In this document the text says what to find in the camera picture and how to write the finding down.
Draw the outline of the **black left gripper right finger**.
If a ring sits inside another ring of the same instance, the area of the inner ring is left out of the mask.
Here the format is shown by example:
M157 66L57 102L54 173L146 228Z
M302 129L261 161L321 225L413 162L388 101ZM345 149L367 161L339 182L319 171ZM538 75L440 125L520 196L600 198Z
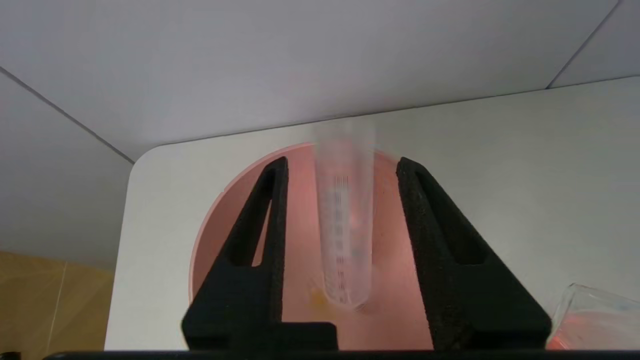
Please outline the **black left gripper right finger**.
M434 350L543 349L550 316L434 176L406 157L396 174Z

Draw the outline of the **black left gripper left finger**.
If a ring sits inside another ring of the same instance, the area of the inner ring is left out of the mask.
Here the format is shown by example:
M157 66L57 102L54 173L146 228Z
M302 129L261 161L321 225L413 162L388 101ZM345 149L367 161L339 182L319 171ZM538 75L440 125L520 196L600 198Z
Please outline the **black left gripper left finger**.
M338 350L329 322L283 322L289 168L261 172L182 320L190 351Z

